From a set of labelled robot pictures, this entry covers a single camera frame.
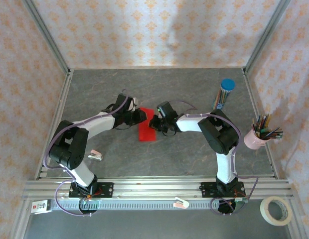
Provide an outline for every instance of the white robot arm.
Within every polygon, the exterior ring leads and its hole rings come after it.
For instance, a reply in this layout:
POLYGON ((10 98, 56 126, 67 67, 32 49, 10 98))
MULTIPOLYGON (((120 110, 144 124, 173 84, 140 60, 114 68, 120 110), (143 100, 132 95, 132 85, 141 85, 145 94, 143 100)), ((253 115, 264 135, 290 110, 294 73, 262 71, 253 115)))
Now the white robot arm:
POLYGON ((202 132, 210 147, 215 151, 218 165, 216 176, 217 189, 221 194, 231 191, 238 179, 235 172, 235 158, 232 152, 238 144, 239 136, 235 129, 228 123, 229 118, 221 111, 215 110, 211 115, 218 117, 187 117, 184 114, 178 115, 169 102, 163 102, 157 106, 160 113, 150 121, 149 127, 167 133, 196 131, 202 132))
POLYGON ((136 109, 135 102, 135 98, 120 94, 116 103, 109 105, 96 116, 76 122, 63 120, 57 127, 55 135, 70 125, 77 125, 58 137, 49 151, 49 156, 75 177, 76 187, 82 194, 93 195, 97 190, 97 177, 83 161, 87 140, 123 123, 132 126, 145 121, 146 113, 136 109), (122 108, 111 114, 122 104, 122 108))
MULTIPOLYGON (((187 118, 186 116, 181 116, 177 120, 176 124, 181 132, 186 132, 186 131, 202 132, 198 123, 205 118, 206 117, 187 118)), ((235 146, 232 147, 229 150, 228 154, 226 155, 216 152, 216 160, 218 164, 218 172, 216 176, 224 184, 228 184, 232 182, 236 177, 235 157, 233 158, 234 168, 231 169, 231 155, 234 149, 235 149, 235 146)))

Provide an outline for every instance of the red block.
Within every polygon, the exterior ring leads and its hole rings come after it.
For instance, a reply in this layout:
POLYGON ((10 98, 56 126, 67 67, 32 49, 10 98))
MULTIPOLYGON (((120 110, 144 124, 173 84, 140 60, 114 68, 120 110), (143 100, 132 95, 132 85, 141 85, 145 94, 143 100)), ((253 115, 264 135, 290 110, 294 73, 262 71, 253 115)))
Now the red block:
POLYGON ((149 122, 154 117, 155 111, 153 109, 140 108, 147 115, 147 119, 138 124, 139 125, 139 141, 149 142, 155 141, 155 130, 149 127, 149 122))

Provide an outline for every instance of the floral wall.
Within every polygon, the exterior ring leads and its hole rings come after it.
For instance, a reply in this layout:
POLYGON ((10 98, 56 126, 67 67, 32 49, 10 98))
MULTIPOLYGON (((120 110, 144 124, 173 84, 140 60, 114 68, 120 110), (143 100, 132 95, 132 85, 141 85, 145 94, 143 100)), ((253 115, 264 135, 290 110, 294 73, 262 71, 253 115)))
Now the floral wall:
POLYGON ((35 0, 71 68, 245 66, 279 0, 35 0))
POLYGON ((299 194, 309 238, 309 0, 290 2, 249 78, 272 127, 284 130, 271 149, 299 194))
POLYGON ((64 77, 22 1, 0 1, 0 239, 34 179, 64 77))

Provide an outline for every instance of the black mounting plate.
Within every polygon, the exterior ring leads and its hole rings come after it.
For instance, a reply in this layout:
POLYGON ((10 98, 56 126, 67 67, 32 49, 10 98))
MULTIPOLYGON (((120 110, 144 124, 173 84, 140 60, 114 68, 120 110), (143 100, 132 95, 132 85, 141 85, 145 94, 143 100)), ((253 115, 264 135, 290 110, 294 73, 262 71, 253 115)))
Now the black mounting plate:
POLYGON ((216 182, 202 182, 199 189, 202 192, 203 198, 244 198, 245 188, 243 182, 237 182, 235 186, 224 194, 218 191, 216 182))
MULTIPOLYGON (((114 183, 97 183, 97 191, 101 189, 101 194, 94 196, 94 198, 112 198, 114 191, 114 183)), ((69 198, 84 198, 85 195, 81 194, 75 184, 71 184, 69 190, 69 198)))

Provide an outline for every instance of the masking tape roll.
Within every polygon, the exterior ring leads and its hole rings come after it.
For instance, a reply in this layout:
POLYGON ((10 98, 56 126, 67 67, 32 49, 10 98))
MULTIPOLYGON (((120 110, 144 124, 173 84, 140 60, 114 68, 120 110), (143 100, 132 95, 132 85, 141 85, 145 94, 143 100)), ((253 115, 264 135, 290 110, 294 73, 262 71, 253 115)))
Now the masking tape roll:
POLYGON ((285 226, 292 219, 292 209, 288 203, 280 197, 268 197, 261 202, 260 211, 262 217, 271 225, 285 226), (279 220, 273 218, 269 212, 269 204, 276 203, 282 210, 282 217, 279 220))

